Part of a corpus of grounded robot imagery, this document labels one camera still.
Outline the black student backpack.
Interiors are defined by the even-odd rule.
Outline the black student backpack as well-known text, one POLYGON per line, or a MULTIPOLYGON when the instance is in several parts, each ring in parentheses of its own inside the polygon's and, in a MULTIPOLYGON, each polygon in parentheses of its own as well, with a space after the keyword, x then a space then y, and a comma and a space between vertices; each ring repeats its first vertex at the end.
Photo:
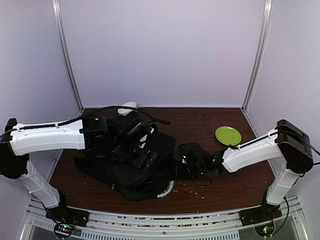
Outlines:
POLYGON ((76 168, 93 179, 121 193, 130 201, 157 199, 173 188, 175 175, 174 148, 176 139, 159 132, 155 124, 117 128, 109 126, 106 133, 93 132, 85 136, 89 148, 83 157, 74 157, 76 168), (150 134, 144 148, 140 139, 150 134), (130 164, 141 150, 157 153, 147 171, 130 164))

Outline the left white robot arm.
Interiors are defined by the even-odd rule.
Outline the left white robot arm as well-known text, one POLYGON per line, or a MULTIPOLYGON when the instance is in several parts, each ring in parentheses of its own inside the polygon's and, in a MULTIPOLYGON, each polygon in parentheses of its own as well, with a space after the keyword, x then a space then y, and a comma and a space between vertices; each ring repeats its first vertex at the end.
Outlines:
POLYGON ((10 118, 0 136, 0 172, 6 178, 22 181, 49 213, 67 222, 72 211, 66 205, 65 195, 44 180, 30 154, 67 149, 84 151, 94 159, 110 156, 128 160, 132 154, 146 154, 148 136, 155 131, 135 111, 113 119, 91 115, 38 125, 10 118))

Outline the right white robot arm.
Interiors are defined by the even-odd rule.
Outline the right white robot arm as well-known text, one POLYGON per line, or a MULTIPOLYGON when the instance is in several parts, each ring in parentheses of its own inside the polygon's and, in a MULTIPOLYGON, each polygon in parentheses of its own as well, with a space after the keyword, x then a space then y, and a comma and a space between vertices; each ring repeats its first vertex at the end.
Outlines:
POLYGON ((281 172, 265 191, 263 205, 256 210, 258 219, 266 221, 298 178, 313 168, 313 151, 309 136, 293 123, 281 119, 266 134, 214 154, 209 154, 196 142, 179 145, 181 160, 177 163, 177 175, 186 180, 195 180, 201 175, 219 178, 224 172, 234 173, 265 160, 283 157, 281 172))

